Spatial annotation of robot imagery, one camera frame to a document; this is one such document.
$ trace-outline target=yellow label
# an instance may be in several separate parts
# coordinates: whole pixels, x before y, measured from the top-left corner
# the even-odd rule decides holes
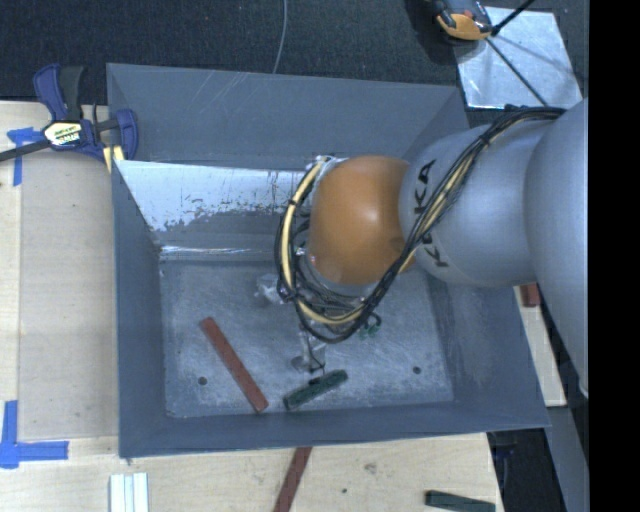
[[[53,123],[44,131],[44,136],[54,146],[66,146],[80,141],[80,123]]]

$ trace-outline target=gray tray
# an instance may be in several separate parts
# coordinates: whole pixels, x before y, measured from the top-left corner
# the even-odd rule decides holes
[[[328,347],[327,370],[349,380],[295,412],[282,405],[308,379],[291,365],[298,322],[293,306],[256,298],[256,281],[275,272],[276,226],[304,166],[315,154],[411,158],[466,129],[455,88],[110,66],[109,91],[141,129],[139,160],[112,174],[121,456],[548,424],[513,291],[418,268],[383,300],[375,337]],[[375,128],[385,120],[393,133]],[[261,414],[200,331],[207,316],[269,400]]]

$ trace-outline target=brown stick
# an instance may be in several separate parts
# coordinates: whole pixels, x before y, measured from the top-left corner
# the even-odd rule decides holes
[[[273,512],[289,512],[289,510],[291,510],[293,498],[296,496],[298,485],[300,485],[300,480],[302,480],[302,473],[304,473],[304,468],[307,466],[307,461],[310,456],[310,446],[296,448],[293,459],[289,464],[287,476],[280,488],[278,501],[276,501],[276,506],[273,507]]]
[[[218,327],[218,324],[213,318],[207,317],[200,322],[200,328],[207,335],[209,341],[211,341],[220,359],[222,359],[222,362],[231,372],[231,375],[233,375],[233,378],[255,411],[258,413],[264,411],[269,406],[269,402],[262,394],[262,391],[260,391],[260,388],[245,368],[235,350],[233,350],[233,347],[229,344],[229,341],[220,330],[220,327]]]

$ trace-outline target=wire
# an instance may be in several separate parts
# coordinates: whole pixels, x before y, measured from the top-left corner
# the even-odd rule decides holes
[[[511,71],[513,71],[513,73],[518,77],[518,79],[526,86],[527,89],[529,89],[531,91],[531,94],[533,94],[536,99],[542,103],[545,107],[548,107],[549,104],[544,100],[544,98],[542,96],[540,96],[540,94],[538,93],[538,91],[536,91],[536,89],[533,87],[533,85],[531,85],[531,83],[529,83],[529,81],[522,76],[522,73],[520,73],[517,68],[511,63],[511,61],[509,59],[507,59],[507,57],[504,55],[504,53],[502,53],[498,47],[491,42],[491,40],[489,38],[487,38],[487,43],[489,44],[489,46],[491,46],[491,48],[493,48],[493,50],[498,54],[498,57],[500,57],[502,59],[502,61],[509,66],[509,69],[511,69]]]
[[[282,56],[282,48],[284,48],[284,38],[287,33],[287,23],[288,23],[288,13],[287,13],[287,0],[282,0],[282,33],[280,34],[280,47],[278,48],[278,55],[276,57],[276,63],[273,65],[272,74],[278,70],[278,66],[280,65],[280,57]]]
[[[303,256],[295,249],[296,237],[309,225],[305,219],[301,226],[295,226],[296,210],[308,197],[324,164],[331,159],[319,157],[300,181],[276,234],[274,256],[279,271],[278,294],[283,300],[293,302],[303,328],[327,343],[344,341],[362,328],[378,328],[382,319],[374,313],[375,308],[397,275],[407,267],[415,251],[422,246],[425,237],[456,202],[482,152],[519,123],[528,120],[554,120],[564,112],[564,109],[552,107],[515,108],[503,114],[469,144],[449,168],[416,218],[398,259],[387,269],[369,296],[362,299],[352,298],[348,301],[345,296],[333,293],[326,287],[319,290],[313,286],[300,265]]]

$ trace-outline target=black floor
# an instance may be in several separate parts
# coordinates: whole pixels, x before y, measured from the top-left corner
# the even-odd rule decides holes
[[[486,0],[485,5],[521,3]],[[453,48],[423,0],[289,0],[278,60],[284,5],[283,0],[4,2],[0,99],[35,101],[33,74],[53,62],[87,67],[80,101],[88,104],[107,103],[107,62],[270,73],[278,61],[276,71],[284,74],[459,85]],[[530,8],[555,14],[587,97],[588,0],[539,0]],[[472,126],[497,115],[468,112]],[[588,425],[588,405],[579,404],[576,416]],[[585,437],[588,456],[588,432]],[[506,441],[514,443],[506,457],[507,512],[563,512],[544,432],[514,432]]]

